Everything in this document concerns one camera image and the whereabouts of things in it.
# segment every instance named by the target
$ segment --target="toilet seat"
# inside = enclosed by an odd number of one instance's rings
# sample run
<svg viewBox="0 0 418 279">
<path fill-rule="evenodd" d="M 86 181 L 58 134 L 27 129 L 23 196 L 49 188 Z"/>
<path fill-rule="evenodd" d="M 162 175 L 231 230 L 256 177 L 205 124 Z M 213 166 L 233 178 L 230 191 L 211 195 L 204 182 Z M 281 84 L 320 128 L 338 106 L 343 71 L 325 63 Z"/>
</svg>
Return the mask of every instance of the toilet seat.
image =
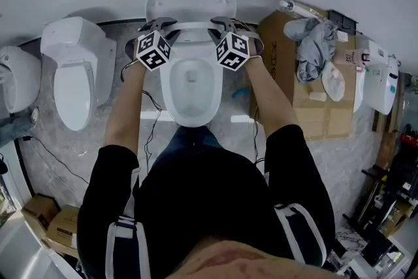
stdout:
<svg viewBox="0 0 418 279">
<path fill-rule="evenodd" d="M 54 97 L 63 123 L 73 131 L 83 129 L 97 107 L 90 63 L 59 67 L 55 73 Z"/>
<path fill-rule="evenodd" d="M 222 96 L 223 67 L 208 29 L 223 29 L 210 20 L 234 18 L 236 0 L 146 0 L 147 22 L 171 17 L 177 23 L 163 28 L 180 31 L 167 64 L 160 67 L 161 89 L 167 111 L 186 127 L 200 127 L 215 116 Z"/>
</svg>

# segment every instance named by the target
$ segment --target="floor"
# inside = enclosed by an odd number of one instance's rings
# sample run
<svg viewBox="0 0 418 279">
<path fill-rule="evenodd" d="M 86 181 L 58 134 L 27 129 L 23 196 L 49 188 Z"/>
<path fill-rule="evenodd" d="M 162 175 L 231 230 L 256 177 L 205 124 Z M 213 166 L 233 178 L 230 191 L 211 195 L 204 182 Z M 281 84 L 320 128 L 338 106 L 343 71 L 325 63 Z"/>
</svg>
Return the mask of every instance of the floor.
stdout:
<svg viewBox="0 0 418 279">
<path fill-rule="evenodd" d="M 123 48 L 125 43 L 138 36 L 137 29 L 141 23 L 114 24 L 103 26 L 107 37 L 118 42 L 116 54 L 116 68 L 114 83 L 110 99 L 97 108 L 95 117 L 90 124 L 81 131 L 67 129 L 60 120 L 54 102 L 54 73 L 55 62 L 39 54 L 39 41 L 27 44 L 24 50 L 42 57 L 42 82 L 40 94 L 34 106 L 40 109 L 40 120 L 32 130 L 32 135 L 42 141 L 43 145 L 60 161 L 65 163 L 74 174 L 89 180 L 92 168 L 97 158 L 97 151 L 101 147 L 105 131 L 106 120 L 110 114 L 115 96 L 121 87 L 120 71 L 130 62 Z M 210 130 L 226 149 L 237 152 L 254 161 L 253 124 L 249 122 L 232 123 L 231 116 L 248 113 L 248 91 L 241 91 L 238 96 L 234 92 L 249 89 L 250 83 L 245 70 L 224 71 L 223 95 L 219 111 L 210 123 Z M 146 75 L 144 89 L 163 107 L 163 97 L 159 79 L 159 72 L 154 71 Z M 144 95 L 143 111 L 155 111 L 151 101 Z M 313 158 L 329 192 L 336 225 L 340 226 L 344 219 L 342 214 L 350 213 L 362 190 L 365 176 L 361 169 L 369 168 L 377 155 L 380 136 L 371 132 L 373 110 L 366 106 L 360 107 L 353 117 L 352 134 L 348 139 L 322 140 L 309 142 Z M 141 174 L 146 175 L 146 159 L 143 145 L 148 138 L 154 120 L 141 120 L 139 162 Z M 150 167 L 168 144 L 177 125 L 174 122 L 158 121 L 154 130 L 153 140 L 149 145 L 152 153 Z M 259 127 L 257 135 L 259 157 L 264 156 L 265 135 L 263 127 Z M 60 205 L 80 206 L 87 184 L 80 178 L 73 176 L 63 164 L 49 154 L 42 144 L 36 140 L 20 141 L 24 163 L 32 186 L 37 193 L 55 197 Z"/>
</svg>

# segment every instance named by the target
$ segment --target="fiducial marker cube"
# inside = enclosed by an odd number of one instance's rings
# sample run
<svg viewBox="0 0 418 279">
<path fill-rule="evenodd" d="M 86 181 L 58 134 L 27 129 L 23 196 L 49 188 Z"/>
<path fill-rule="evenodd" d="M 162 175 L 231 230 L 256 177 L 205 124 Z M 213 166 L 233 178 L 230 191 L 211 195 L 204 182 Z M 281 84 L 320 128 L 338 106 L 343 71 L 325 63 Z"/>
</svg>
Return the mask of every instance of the fiducial marker cube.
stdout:
<svg viewBox="0 0 418 279">
<path fill-rule="evenodd" d="M 137 59 L 153 71 L 167 63 L 170 59 L 171 47 L 158 31 L 138 38 Z"/>
<path fill-rule="evenodd" d="M 249 59 L 248 37 L 228 32 L 216 46 L 217 62 L 237 71 Z"/>
</svg>

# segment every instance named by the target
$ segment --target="cable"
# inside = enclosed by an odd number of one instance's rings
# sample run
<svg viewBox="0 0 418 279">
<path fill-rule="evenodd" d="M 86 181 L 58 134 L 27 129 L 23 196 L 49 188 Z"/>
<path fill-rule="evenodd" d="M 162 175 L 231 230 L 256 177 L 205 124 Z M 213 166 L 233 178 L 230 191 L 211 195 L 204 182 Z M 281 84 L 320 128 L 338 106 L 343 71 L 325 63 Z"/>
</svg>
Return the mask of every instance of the cable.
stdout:
<svg viewBox="0 0 418 279">
<path fill-rule="evenodd" d="M 128 69 L 130 66 L 134 65 L 136 62 L 138 62 L 139 59 L 136 59 L 130 63 L 128 63 L 127 65 L 125 65 L 120 73 L 120 80 L 122 82 L 125 82 L 125 78 L 123 77 L 123 74 L 125 72 L 126 69 Z M 148 175 L 148 172 L 150 171 L 150 158 L 152 156 L 152 153 L 150 152 L 150 149 L 148 148 L 149 143 L 151 143 L 153 137 L 154 137 L 154 129 L 155 129 L 155 125 L 157 124 L 157 121 L 161 115 L 161 112 L 163 111 L 163 109 L 161 108 L 161 106 L 159 105 L 159 103 L 157 103 L 157 101 L 155 101 L 152 97 L 152 95 L 148 92 L 148 91 L 144 91 L 142 90 L 143 94 L 147 95 L 150 99 L 151 102 L 153 103 L 153 105 L 155 106 L 155 108 L 157 109 L 157 117 L 155 118 L 155 121 L 152 125 L 151 128 L 151 133 L 150 136 L 148 136 L 148 139 L 146 140 L 146 143 L 144 145 L 144 151 L 145 151 L 145 156 L 146 156 L 146 174 Z"/>
<path fill-rule="evenodd" d="M 127 70 L 129 67 L 131 67 L 132 65 L 134 65 L 135 63 L 139 62 L 139 59 L 136 59 L 130 63 L 128 63 L 127 65 L 125 65 L 122 69 L 122 71 L 120 72 L 120 80 L 124 83 L 125 82 L 125 78 L 123 77 L 123 74 L 125 72 L 125 70 Z"/>
<path fill-rule="evenodd" d="M 78 197 L 77 196 L 77 194 L 76 194 L 76 192 L 74 192 L 74 190 L 70 187 L 70 186 L 68 186 L 65 182 L 64 182 L 64 180 L 62 180 L 61 179 L 61 177 L 60 176 L 58 176 L 58 174 L 54 171 L 54 169 L 53 168 L 51 168 L 51 166 L 49 166 L 49 164 L 46 162 L 46 160 L 42 157 L 42 155 L 40 154 L 40 152 L 36 149 L 36 147 L 33 145 L 33 143 L 32 142 L 29 142 L 31 145 L 32 145 L 32 147 L 35 149 L 35 151 L 37 152 L 37 154 L 39 155 L 39 157 L 44 161 L 44 163 L 45 163 L 45 165 L 52 171 L 52 173 L 54 173 L 55 174 L 55 176 L 59 179 L 59 181 L 60 182 L 62 182 L 70 191 L 72 191 L 73 193 L 74 193 L 74 195 L 76 196 L 76 197 Z"/>
<path fill-rule="evenodd" d="M 259 133 L 259 124 L 257 122 L 257 117 L 259 115 L 259 107 L 257 106 L 257 108 L 255 109 L 255 113 L 254 113 L 254 125 L 253 125 L 253 134 L 254 134 L 254 164 L 256 164 L 257 162 L 257 158 L 259 156 L 259 151 L 257 149 L 257 143 L 255 141 L 255 139 L 257 138 L 257 135 Z"/>
<path fill-rule="evenodd" d="M 260 158 L 260 159 L 258 159 L 257 161 L 255 161 L 254 162 L 254 164 L 258 164 L 258 163 L 260 163 L 260 162 L 262 162 L 262 161 L 265 161 L 266 159 L 265 158 Z"/>
<path fill-rule="evenodd" d="M 265 160 L 264 158 L 257 159 L 259 156 L 259 150 L 257 149 L 257 142 L 255 139 L 257 138 L 257 135 L 259 133 L 259 124 L 257 122 L 257 118 L 259 117 L 259 115 L 260 115 L 260 110 L 259 110 L 259 107 L 257 106 L 257 108 L 255 109 L 255 113 L 254 113 L 254 128 L 253 128 L 253 133 L 255 133 L 254 134 L 254 156 L 255 156 L 254 164 L 255 165 Z"/>
<path fill-rule="evenodd" d="M 67 166 L 67 164 L 65 164 L 64 162 L 62 162 L 61 160 L 59 160 L 58 159 L 58 157 L 57 156 L 55 156 L 51 151 L 49 151 L 46 147 L 45 147 L 45 145 L 42 143 L 42 141 L 40 140 L 40 139 L 38 139 L 37 137 L 35 137 L 35 136 L 24 136 L 24 137 L 22 137 L 23 138 L 23 140 L 24 141 L 27 141 L 27 140 L 31 140 L 31 139 L 35 139 L 35 140 L 37 140 L 43 147 L 44 147 L 44 149 L 50 154 L 50 155 L 52 155 L 58 162 L 60 162 L 62 165 L 64 165 L 64 167 L 73 175 L 73 176 L 75 176 L 75 177 L 77 177 L 77 178 L 79 178 L 79 179 L 81 179 L 81 180 L 83 180 L 87 185 L 89 185 L 89 183 L 87 182 L 87 180 L 86 179 L 84 179 L 83 177 L 81 177 L 81 176 L 78 176 L 77 174 L 75 174 L 75 173 L 73 173 L 69 168 L 68 168 L 68 166 Z"/>
<path fill-rule="evenodd" d="M 146 174 L 148 175 L 148 172 L 150 171 L 150 167 L 149 167 L 149 163 L 150 163 L 150 158 L 152 156 L 152 153 L 150 152 L 150 149 L 148 148 L 149 143 L 151 143 L 153 137 L 154 137 L 154 128 L 155 125 L 157 124 L 157 121 L 161 115 L 161 111 L 163 110 L 161 108 L 161 106 L 157 103 L 157 101 L 155 101 L 152 97 L 152 95 L 148 92 L 148 91 L 142 91 L 143 94 L 147 95 L 150 99 L 151 102 L 153 103 L 153 105 L 155 106 L 155 108 L 157 109 L 158 113 L 157 113 L 157 117 L 155 118 L 154 124 L 152 125 L 151 128 L 151 133 L 150 136 L 148 136 L 148 139 L 146 140 L 146 143 L 144 145 L 144 151 L 145 151 L 145 155 L 146 155 Z"/>
</svg>

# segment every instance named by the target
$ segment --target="toilet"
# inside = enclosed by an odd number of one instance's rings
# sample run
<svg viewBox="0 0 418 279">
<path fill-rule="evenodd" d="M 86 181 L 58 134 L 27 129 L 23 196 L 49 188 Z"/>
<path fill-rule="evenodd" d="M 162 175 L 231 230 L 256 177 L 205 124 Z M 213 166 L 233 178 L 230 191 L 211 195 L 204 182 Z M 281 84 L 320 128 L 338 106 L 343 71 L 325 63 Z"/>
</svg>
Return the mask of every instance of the toilet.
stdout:
<svg viewBox="0 0 418 279">
<path fill-rule="evenodd" d="M 8 112 L 17 113 L 33 104 L 40 88 L 40 60 L 17 46 L 5 46 L 0 49 L 0 66 Z"/>
<path fill-rule="evenodd" d="M 170 61 L 159 70 L 168 112 L 185 127 L 209 123 L 221 102 L 223 67 L 207 29 L 218 27 L 210 22 L 216 16 L 234 18 L 236 0 L 146 0 L 145 11 L 147 22 L 162 16 L 178 21 L 163 29 L 180 30 Z"/>
<path fill-rule="evenodd" d="M 54 99 L 59 117 L 73 131 L 85 128 L 110 97 L 116 41 L 81 17 L 64 18 L 45 27 L 40 51 L 57 62 Z"/>
</svg>

